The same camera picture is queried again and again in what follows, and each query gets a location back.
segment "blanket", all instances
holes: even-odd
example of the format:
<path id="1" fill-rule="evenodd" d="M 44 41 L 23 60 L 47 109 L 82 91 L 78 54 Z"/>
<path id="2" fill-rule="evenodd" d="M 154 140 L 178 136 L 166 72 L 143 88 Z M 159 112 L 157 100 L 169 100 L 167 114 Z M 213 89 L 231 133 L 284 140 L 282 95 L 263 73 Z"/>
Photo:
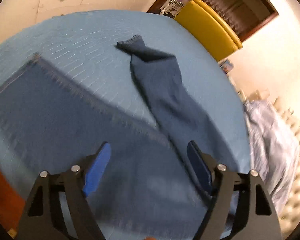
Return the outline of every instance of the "blanket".
<path id="1" fill-rule="evenodd" d="M 268 101 L 246 101 L 251 167 L 259 172 L 277 214 L 288 200 L 299 161 L 299 142 Z"/>
<path id="2" fill-rule="evenodd" d="M 175 56 L 147 48 L 140 36 L 118 47 L 133 54 L 132 77 L 160 131 L 105 104 L 37 55 L 0 87 L 4 137 L 37 174 L 62 172 L 108 141 L 111 159 L 88 198 L 97 222 L 153 236 L 193 237 L 209 199 L 191 170 L 187 143 L 195 140 L 241 172 L 249 170 L 249 153 L 229 150 L 186 93 Z"/>

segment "blue gripper pad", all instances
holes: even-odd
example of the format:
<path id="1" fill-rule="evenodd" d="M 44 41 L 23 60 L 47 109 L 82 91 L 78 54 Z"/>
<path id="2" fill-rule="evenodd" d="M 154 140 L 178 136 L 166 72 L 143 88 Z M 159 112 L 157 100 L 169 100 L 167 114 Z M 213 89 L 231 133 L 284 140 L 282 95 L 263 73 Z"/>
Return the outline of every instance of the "blue gripper pad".
<path id="1" fill-rule="evenodd" d="M 209 168 L 202 160 L 200 154 L 197 150 L 192 146 L 191 143 L 188 143 L 187 146 L 187 156 L 192 165 L 192 168 L 198 178 L 199 184 L 204 191 L 211 194 L 212 192 L 212 180 L 211 173 Z"/>
<path id="2" fill-rule="evenodd" d="M 85 197 L 91 192 L 97 190 L 101 177 L 106 169 L 106 166 L 110 160 L 111 146 L 109 143 L 105 143 L 100 150 L 98 156 L 90 166 L 90 169 L 85 174 L 85 184 L 82 189 Z"/>

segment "metal screw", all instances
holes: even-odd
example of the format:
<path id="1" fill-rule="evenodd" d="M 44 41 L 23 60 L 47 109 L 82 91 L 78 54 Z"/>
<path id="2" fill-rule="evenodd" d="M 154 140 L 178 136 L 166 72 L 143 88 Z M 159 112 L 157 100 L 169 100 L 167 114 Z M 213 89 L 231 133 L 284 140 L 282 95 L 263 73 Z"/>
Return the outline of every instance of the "metal screw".
<path id="1" fill-rule="evenodd" d="M 258 172 L 256 170 L 251 170 L 250 171 L 250 174 L 253 176 L 253 177 L 258 177 Z"/>
<path id="2" fill-rule="evenodd" d="M 48 172 L 47 172 L 47 171 L 41 171 L 41 172 L 40 172 L 40 177 L 41 177 L 41 178 L 45 178 L 45 177 L 47 177 L 47 175 L 48 175 Z"/>
<path id="3" fill-rule="evenodd" d="M 227 166 L 225 166 L 224 164 L 218 164 L 217 169 L 219 171 L 225 171 L 227 169 Z"/>
<path id="4" fill-rule="evenodd" d="M 77 171 L 79 171 L 80 170 L 80 166 L 79 165 L 73 165 L 72 167 L 71 167 L 71 171 L 73 171 L 73 172 L 77 172 Z"/>

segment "bed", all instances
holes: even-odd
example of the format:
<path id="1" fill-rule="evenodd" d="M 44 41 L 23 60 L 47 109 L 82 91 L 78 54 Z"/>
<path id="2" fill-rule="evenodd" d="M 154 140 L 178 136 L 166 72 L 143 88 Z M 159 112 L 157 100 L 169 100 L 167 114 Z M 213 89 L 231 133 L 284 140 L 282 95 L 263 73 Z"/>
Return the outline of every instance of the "bed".
<path id="1" fill-rule="evenodd" d="M 117 41 L 141 34 L 148 46 L 177 56 L 188 93 L 210 115 L 234 153 L 248 153 L 242 104 L 217 62 L 176 21 L 131 11 L 92 11 L 55 17 L 32 26 L 0 45 L 0 85 L 35 52 L 106 103 L 156 127 L 130 76 L 130 56 Z M 0 127 L 0 170 L 26 198 L 40 170 L 14 155 Z M 120 228 L 102 227 L 107 239 L 121 238 Z M 126 238 L 141 239 L 129 233 Z"/>

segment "wooden door frame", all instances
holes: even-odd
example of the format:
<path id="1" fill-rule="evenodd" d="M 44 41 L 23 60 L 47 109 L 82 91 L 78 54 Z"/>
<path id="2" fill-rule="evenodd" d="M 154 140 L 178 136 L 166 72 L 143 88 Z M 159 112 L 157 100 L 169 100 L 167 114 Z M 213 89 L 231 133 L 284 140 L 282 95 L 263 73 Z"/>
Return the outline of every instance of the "wooden door frame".
<path id="1" fill-rule="evenodd" d="M 160 8 L 166 1 L 167 0 L 156 0 L 147 12 L 159 14 Z M 270 21 L 272 21 L 275 17 L 277 17 L 279 15 L 277 10 L 274 8 L 272 3 L 270 2 L 270 0 L 261 0 L 261 1 L 269 10 L 270 15 L 266 19 L 264 19 L 262 22 L 260 22 L 257 26 L 253 27 L 251 30 L 247 31 L 243 35 L 240 35 L 239 39 L 242 42 L 245 41 L 246 39 L 248 39 L 249 37 L 251 37 L 254 33 L 256 33 L 263 26 L 268 24 Z"/>

